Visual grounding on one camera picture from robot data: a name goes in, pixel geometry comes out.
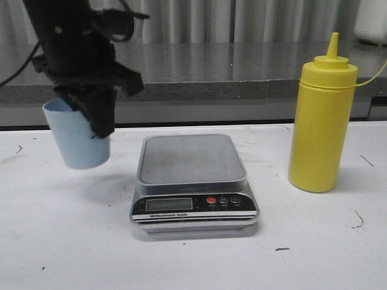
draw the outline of electronic scale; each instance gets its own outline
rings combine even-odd
[[[144,140],[130,218],[148,232],[224,230],[254,224],[259,208],[227,135]]]

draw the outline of white table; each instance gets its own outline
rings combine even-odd
[[[350,124],[337,186],[325,194],[288,182],[292,131],[117,129],[111,159],[83,171],[65,166],[50,131],[0,132],[0,289],[387,289],[387,123]],[[143,139],[202,133],[232,137],[258,224],[135,228],[129,209]]]

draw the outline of black control panel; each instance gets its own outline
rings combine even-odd
[[[256,211],[256,208],[251,198],[242,193],[162,195],[139,199],[132,215],[209,211]]]

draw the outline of lcd display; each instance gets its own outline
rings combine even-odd
[[[148,199],[145,211],[191,210],[192,198]]]

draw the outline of black cable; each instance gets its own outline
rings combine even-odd
[[[123,35],[122,38],[117,38],[117,37],[113,36],[110,32],[108,32],[106,30],[105,27],[100,25],[98,23],[98,21],[96,21],[96,20],[91,21],[90,25],[95,30],[97,30],[100,34],[102,34],[105,38],[107,38],[107,39],[109,39],[111,41],[114,41],[114,42],[125,42],[125,41],[130,40],[130,38],[133,35],[133,31],[131,30],[131,26],[132,26],[131,25],[131,21],[134,21],[134,18],[137,18],[137,19],[149,19],[149,15],[133,12],[129,8],[128,3],[126,3],[126,0],[116,0],[116,1],[118,1],[122,5],[122,7],[124,8],[123,12],[125,12],[125,14],[128,16],[128,26],[127,26],[126,32],[125,32],[125,34]]]
[[[9,78],[7,78],[3,82],[1,82],[0,88],[3,87],[5,84],[9,83],[10,81],[12,81],[18,75],[20,75],[20,73],[27,67],[27,65],[30,63],[31,59],[34,57],[34,55],[35,55],[36,51],[39,49],[40,45],[41,44],[39,42],[35,45],[34,49],[31,51],[30,55],[27,57],[27,59],[25,60],[23,65],[12,76],[10,76]]]

